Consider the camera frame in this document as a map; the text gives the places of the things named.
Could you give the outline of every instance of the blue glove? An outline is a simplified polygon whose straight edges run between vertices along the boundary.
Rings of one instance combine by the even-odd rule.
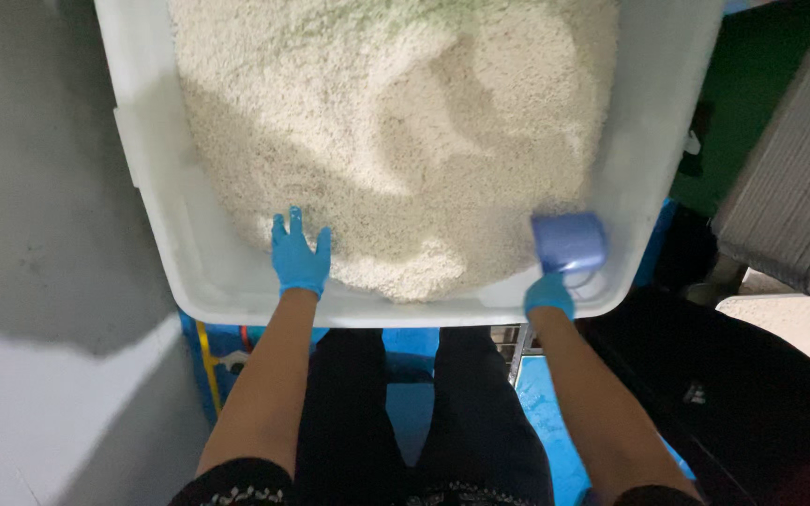
[[[524,314],[530,313],[534,307],[557,307],[573,320],[573,299],[564,288],[562,273],[551,272],[543,275],[536,283],[527,288],[524,295]]]
[[[324,293],[324,283],[330,275],[330,228],[318,234],[318,247],[314,253],[301,233],[301,209],[290,206],[290,232],[286,233],[284,215],[274,215],[271,230],[271,265],[280,279],[280,295],[287,288],[307,288]]]

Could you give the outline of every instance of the green panel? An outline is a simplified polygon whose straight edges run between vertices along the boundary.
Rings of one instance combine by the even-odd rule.
[[[701,174],[677,174],[670,196],[714,216],[810,46],[810,0],[780,2],[724,19],[702,87],[712,107]]]

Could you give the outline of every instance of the white rice grain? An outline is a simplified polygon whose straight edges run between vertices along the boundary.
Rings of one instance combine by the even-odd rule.
[[[331,276],[397,302],[534,263],[534,211],[582,207],[615,0],[169,0],[219,200],[269,248],[302,207]]]

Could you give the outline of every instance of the gray wall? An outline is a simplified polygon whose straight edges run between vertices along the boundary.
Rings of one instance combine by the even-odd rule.
[[[92,0],[0,0],[0,503],[164,503],[207,424]]]

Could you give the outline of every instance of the plastic scoop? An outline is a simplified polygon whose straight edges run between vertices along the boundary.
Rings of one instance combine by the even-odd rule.
[[[544,273],[592,271],[608,258],[605,229],[593,213],[534,216],[530,224]]]

